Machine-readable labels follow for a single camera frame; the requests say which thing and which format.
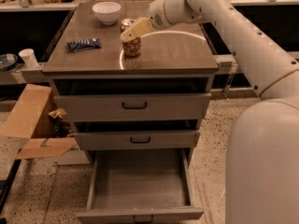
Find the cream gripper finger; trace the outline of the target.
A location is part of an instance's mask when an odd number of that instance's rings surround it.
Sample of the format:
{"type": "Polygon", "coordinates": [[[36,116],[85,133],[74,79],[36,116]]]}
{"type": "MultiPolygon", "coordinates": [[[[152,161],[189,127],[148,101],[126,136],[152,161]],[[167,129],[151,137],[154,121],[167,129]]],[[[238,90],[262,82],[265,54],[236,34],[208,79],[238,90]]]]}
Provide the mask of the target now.
{"type": "Polygon", "coordinates": [[[121,35],[122,42],[129,42],[134,40],[142,35],[148,34],[152,29],[151,22],[148,18],[140,17],[138,18],[132,26],[125,29],[121,35]]]}

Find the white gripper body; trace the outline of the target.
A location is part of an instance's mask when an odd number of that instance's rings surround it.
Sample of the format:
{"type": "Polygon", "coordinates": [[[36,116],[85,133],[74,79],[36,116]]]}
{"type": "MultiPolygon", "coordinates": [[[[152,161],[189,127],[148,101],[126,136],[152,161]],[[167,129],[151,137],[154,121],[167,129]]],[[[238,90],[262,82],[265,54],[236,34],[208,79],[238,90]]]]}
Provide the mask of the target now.
{"type": "Polygon", "coordinates": [[[175,25],[175,0],[155,0],[149,4],[147,16],[155,29],[162,30],[175,25]]]}

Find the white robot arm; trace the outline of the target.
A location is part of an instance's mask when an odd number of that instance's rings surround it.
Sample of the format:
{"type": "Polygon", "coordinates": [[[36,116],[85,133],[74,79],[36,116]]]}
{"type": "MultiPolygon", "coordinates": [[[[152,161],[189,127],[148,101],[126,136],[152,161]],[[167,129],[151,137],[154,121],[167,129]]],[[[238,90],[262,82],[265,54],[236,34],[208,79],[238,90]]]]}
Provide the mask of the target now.
{"type": "Polygon", "coordinates": [[[121,34],[207,21],[260,102],[231,131],[226,154],[226,224],[299,224],[299,63],[229,0],[156,0],[121,34]]]}

